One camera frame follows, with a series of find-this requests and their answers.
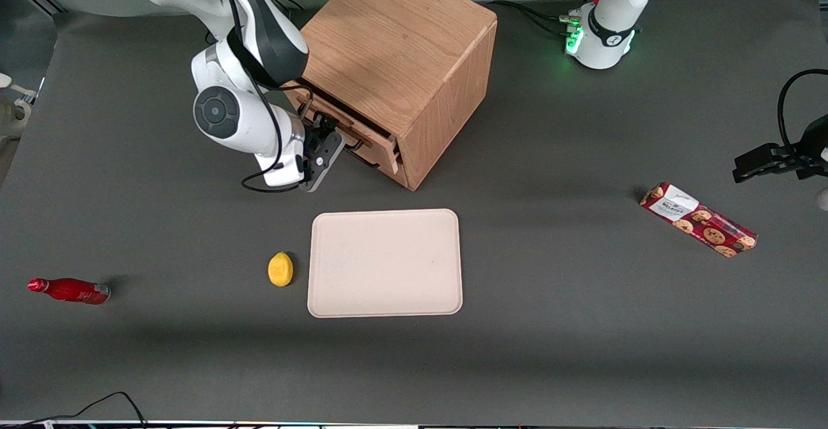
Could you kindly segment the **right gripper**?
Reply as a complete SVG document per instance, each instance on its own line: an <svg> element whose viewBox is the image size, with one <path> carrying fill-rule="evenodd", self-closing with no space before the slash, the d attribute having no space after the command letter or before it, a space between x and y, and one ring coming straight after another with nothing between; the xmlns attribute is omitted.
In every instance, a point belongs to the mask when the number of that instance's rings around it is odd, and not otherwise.
<svg viewBox="0 0 828 429"><path fill-rule="evenodd" d="M312 130L307 130L305 139L305 166L304 179L299 190L314 192L319 188L329 170L344 150L345 142L337 131L336 120L323 113L314 113Z"/></svg>

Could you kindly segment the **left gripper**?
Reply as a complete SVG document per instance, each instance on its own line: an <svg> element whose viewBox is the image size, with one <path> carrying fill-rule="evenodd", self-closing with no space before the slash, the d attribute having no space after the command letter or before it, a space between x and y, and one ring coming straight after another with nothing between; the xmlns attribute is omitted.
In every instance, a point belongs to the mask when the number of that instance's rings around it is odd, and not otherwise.
<svg viewBox="0 0 828 429"><path fill-rule="evenodd" d="M741 184L754 177L793 171L799 181L827 177L827 116L813 120L792 148L794 157L786 146L765 143L734 158L734 182Z"/></svg>

